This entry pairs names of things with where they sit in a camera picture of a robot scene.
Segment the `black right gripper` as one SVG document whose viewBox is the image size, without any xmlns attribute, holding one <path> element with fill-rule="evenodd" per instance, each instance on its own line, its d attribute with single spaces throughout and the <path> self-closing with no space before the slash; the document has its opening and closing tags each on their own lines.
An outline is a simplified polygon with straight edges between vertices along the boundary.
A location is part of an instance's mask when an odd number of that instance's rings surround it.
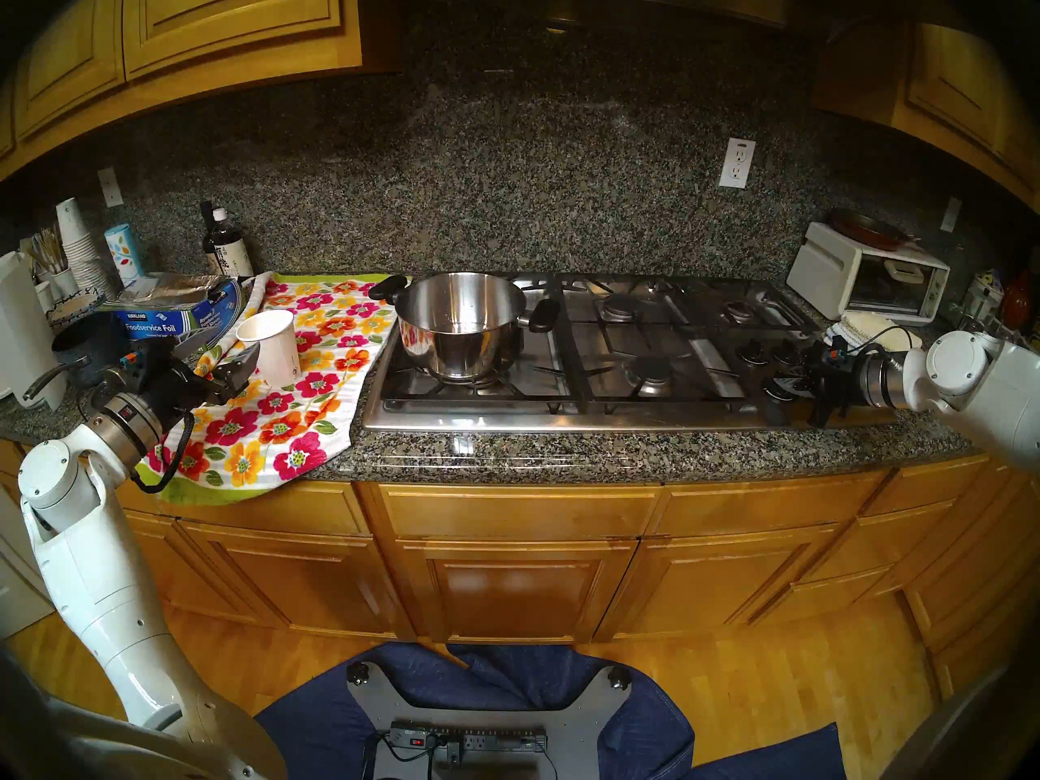
<svg viewBox="0 0 1040 780">
<path fill-rule="evenodd" d="M 862 400 L 855 364 L 847 340 L 814 341 L 812 365 L 784 369 L 786 379 L 798 381 L 778 381 L 779 401 L 812 399 L 812 427 L 826 427 L 834 414 L 846 419 L 849 409 Z"/>
</svg>

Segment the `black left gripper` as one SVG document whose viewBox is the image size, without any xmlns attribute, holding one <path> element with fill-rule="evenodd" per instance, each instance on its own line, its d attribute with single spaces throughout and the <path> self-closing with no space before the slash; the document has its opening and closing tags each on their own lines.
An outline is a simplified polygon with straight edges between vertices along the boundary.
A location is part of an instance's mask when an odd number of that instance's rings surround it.
<svg viewBox="0 0 1040 780">
<path fill-rule="evenodd" d="M 259 343 L 224 358 L 213 367 L 213 379 L 196 375 L 196 370 L 184 360 L 199 360 L 203 346 L 193 346 L 181 356 L 175 355 L 174 349 L 176 346 L 149 346 L 147 353 L 147 405 L 160 431 L 170 431 L 186 412 L 204 402 L 228 405 L 248 395 L 249 378 L 259 359 Z"/>
</svg>

